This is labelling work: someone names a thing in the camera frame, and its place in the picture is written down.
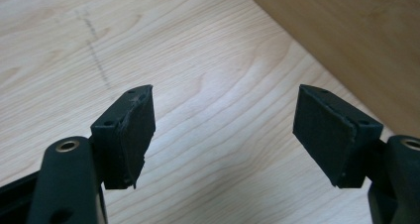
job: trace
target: light wood surface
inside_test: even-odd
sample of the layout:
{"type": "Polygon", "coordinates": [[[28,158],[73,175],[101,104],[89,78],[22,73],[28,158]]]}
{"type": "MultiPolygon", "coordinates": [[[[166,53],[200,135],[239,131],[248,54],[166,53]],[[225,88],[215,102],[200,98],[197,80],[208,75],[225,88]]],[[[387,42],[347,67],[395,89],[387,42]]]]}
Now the light wood surface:
{"type": "Polygon", "coordinates": [[[332,187],[291,133],[300,83],[366,108],[253,0],[0,0],[0,19],[0,185],[150,83],[157,131],[110,223],[370,223],[369,183],[332,187]]]}
{"type": "Polygon", "coordinates": [[[420,137],[420,0],[256,0],[395,133],[420,137]]]}

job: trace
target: screw hole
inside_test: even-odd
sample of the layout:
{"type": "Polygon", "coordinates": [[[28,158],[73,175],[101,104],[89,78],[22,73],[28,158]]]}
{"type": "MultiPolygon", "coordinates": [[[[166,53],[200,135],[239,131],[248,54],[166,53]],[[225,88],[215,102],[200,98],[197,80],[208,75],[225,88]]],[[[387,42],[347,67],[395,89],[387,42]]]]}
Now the screw hole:
{"type": "Polygon", "coordinates": [[[72,215],[73,215],[73,212],[69,209],[59,209],[52,214],[50,218],[50,223],[52,224],[64,223],[68,221],[72,215]]]}
{"type": "Polygon", "coordinates": [[[114,124],[113,121],[106,121],[106,122],[104,122],[104,125],[105,126],[111,126],[112,124],[114,124]]]}
{"type": "Polygon", "coordinates": [[[404,139],[404,140],[401,141],[401,143],[404,146],[406,146],[410,149],[420,151],[420,142],[419,141],[412,140],[412,139],[404,139]]]}
{"type": "Polygon", "coordinates": [[[370,124],[370,122],[368,122],[366,120],[360,120],[359,123],[362,124],[362,125],[369,125],[370,124]]]}
{"type": "Polygon", "coordinates": [[[78,141],[65,141],[61,144],[59,144],[58,146],[56,146],[55,150],[60,152],[60,153],[66,153],[66,152],[70,152],[73,151],[74,149],[76,149],[79,145],[78,141]]]}

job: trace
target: pencil mark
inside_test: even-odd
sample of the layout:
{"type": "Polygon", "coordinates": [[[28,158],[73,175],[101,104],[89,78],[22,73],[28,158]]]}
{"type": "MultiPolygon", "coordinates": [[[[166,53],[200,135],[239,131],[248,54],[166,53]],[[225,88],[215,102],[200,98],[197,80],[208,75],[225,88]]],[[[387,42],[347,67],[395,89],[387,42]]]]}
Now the pencil mark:
{"type": "Polygon", "coordinates": [[[87,28],[90,31],[90,34],[95,38],[95,40],[98,40],[98,35],[96,34],[95,28],[92,26],[92,23],[88,18],[83,18],[84,23],[86,24],[87,28]]]}
{"type": "Polygon", "coordinates": [[[105,82],[105,85],[108,89],[111,88],[111,85],[109,83],[109,79],[108,79],[108,77],[106,76],[106,73],[105,73],[105,69],[103,68],[101,60],[99,60],[98,55],[96,54],[96,51],[92,46],[92,43],[90,41],[86,41],[86,44],[89,47],[90,55],[92,56],[99,72],[101,73],[102,80],[105,82]]]}

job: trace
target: black plastic part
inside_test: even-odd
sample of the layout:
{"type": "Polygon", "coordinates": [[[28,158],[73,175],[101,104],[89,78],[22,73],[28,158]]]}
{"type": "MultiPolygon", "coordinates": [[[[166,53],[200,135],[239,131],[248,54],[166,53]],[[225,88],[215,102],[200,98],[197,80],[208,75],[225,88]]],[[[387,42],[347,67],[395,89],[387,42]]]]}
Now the black plastic part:
{"type": "Polygon", "coordinates": [[[0,223],[26,223],[38,172],[0,188],[0,223]]]}
{"type": "Polygon", "coordinates": [[[389,138],[384,159],[398,200],[392,223],[420,223],[420,140],[408,136],[389,138]]]}
{"type": "Polygon", "coordinates": [[[91,126],[94,149],[107,189],[125,189],[136,181],[155,132],[152,86],[125,92],[91,126]]]}
{"type": "Polygon", "coordinates": [[[398,207],[396,199],[382,192],[374,183],[370,185],[367,196],[372,222],[374,224],[391,223],[398,207]]]}
{"type": "Polygon", "coordinates": [[[382,124],[325,89],[300,85],[293,133],[334,186],[361,187],[382,124]]]}
{"type": "Polygon", "coordinates": [[[71,137],[49,146],[28,223],[106,223],[91,146],[71,137]]]}
{"type": "Polygon", "coordinates": [[[395,199],[395,191],[389,180],[389,173],[385,168],[384,152],[388,144],[377,140],[366,153],[365,171],[367,177],[374,183],[375,192],[382,192],[382,195],[395,199]]]}

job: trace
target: wooden board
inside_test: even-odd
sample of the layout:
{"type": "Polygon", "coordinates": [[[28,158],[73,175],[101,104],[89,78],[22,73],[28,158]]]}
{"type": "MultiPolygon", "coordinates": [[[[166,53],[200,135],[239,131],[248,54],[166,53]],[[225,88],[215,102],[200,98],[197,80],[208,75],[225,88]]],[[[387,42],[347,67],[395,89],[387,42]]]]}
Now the wooden board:
{"type": "Polygon", "coordinates": [[[420,137],[420,0],[256,0],[395,133],[420,137]]]}
{"type": "Polygon", "coordinates": [[[370,223],[368,182],[332,187],[291,133],[300,83],[367,109],[254,1],[0,0],[0,19],[0,185],[150,83],[157,132],[110,223],[370,223]]]}

